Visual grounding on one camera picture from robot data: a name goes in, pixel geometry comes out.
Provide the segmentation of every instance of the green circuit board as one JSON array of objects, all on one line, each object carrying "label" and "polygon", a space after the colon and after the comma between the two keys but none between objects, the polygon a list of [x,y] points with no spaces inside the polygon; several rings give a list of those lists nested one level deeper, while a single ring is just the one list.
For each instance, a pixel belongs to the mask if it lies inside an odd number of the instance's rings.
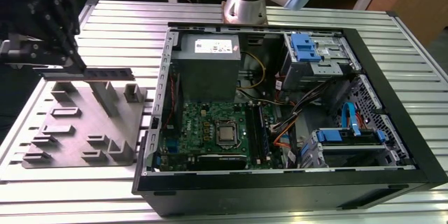
[{"label": "green circuit board", "polygon": [[[245,106],[242,103],[184,103],[181,117],[181,136],[178,139],[166,138],[164,140],[164,150],[168,154],[162,156],[162,164],[166,170],[185,170],[186,159],[194,155],[229,154],[245,155],[250,157],[249,134],[246,127]],[[262,120],[269,126],[274,121],[273,106],[270,104],[261,107]],[[234,129],[234,142],[220,145],[218,130],[226,127]],[[248,169],[269,169],[270,161],[262,164],[248,162]]]}]

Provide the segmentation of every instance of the cpu socket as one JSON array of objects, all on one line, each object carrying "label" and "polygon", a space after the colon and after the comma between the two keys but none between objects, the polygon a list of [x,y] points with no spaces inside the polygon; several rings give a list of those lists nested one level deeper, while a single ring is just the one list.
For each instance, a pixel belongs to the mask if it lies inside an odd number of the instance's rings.
[{"label": "cpu socket", "polygon": [[222,149],[230,149],[233,146],[237,145],[238,139],[236,123],[233,121],[216,121],[214,127],[216,144]]}]

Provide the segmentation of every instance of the metal table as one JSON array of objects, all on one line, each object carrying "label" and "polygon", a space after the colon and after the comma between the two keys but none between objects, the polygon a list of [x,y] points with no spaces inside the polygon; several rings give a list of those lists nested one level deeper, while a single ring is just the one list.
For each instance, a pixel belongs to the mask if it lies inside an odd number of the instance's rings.
[{"label": "metal table", "polygon": [[[166,22],[221,22],[220,5],[88,1],[78,53],[89,66],[130,67],[136,82],[156,88]],[[384,12],[268,8],[269,24],[356,28],[432,151],[448,170],[448,76],[398,18]],[[161,219],[130,194],[134,166],[24,169],[21,157],[40,127],[53,83],[38,83],[0,147],[0,222],[137,221],[445,223],[448,186],[404,195],[366,210],[285,212]],[[149,125],[144,116],[141,125]]]}]

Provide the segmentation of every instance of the ram slot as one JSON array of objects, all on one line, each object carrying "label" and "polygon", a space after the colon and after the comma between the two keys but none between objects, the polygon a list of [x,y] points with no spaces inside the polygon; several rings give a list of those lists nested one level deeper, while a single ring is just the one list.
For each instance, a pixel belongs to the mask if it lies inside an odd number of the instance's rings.
[{"label": "ram slot", "polygon": [[248,105],[245,107],[245,126],[249,141],[249,153],[252,164],[261,164],[269,153],[268,134],[264,127],[261,107]]}]

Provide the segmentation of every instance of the power supply label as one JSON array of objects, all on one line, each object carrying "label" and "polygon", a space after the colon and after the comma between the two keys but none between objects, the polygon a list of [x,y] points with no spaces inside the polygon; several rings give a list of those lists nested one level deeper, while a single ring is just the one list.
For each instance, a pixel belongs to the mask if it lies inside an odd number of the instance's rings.
[{"label": "power supply label", "polygon": [[232,41],[229,39],[198,39],[194,42],[196,53],[230,54]]}]

